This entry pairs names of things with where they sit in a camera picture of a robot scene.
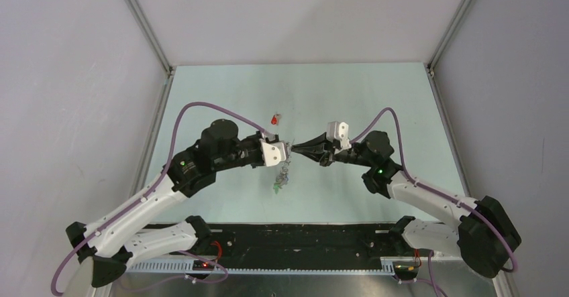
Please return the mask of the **large metal keyring plate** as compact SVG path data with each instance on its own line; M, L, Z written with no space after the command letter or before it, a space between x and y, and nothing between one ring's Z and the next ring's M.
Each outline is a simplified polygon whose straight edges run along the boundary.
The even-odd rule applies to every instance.
M277 182L283 184L283 188L289 183L289 170L290 170L291 156L292 156L291 154L292 143L286 142L285 145L287 150L287 158L282 163L282 166L280 167L280 170L274 181L274 183Z

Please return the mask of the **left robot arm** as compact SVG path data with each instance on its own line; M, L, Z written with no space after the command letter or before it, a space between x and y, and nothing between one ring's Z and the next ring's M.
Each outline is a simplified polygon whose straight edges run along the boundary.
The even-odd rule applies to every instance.
M244 166L272 167L287 158L278 136L263 131L243 139L238 126L218 119L187 149L170 154L161 172L137 194L99 220L75 222L66 234L87 274L89 289L119 279L133 265L174 251L207 253L212 246L209 226L189 216L165 229L139 234L154 217L182 203L216 181L218 172Z

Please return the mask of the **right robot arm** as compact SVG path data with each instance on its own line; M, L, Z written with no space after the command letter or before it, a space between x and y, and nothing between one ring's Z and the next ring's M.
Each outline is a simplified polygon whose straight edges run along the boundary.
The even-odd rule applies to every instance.
M459 256L486 278L513 271L506 264L520 246L521 236L497 199L450 194L411 177L391 159L395 150L383 131L371 131L361 142L346 147L340 145L322 134L293 145L291 150L320 166L336 162L366 166L362 179L369 192L414 206L439 221L428 224L415 217L402 218L389 238L396 254L429 249Z

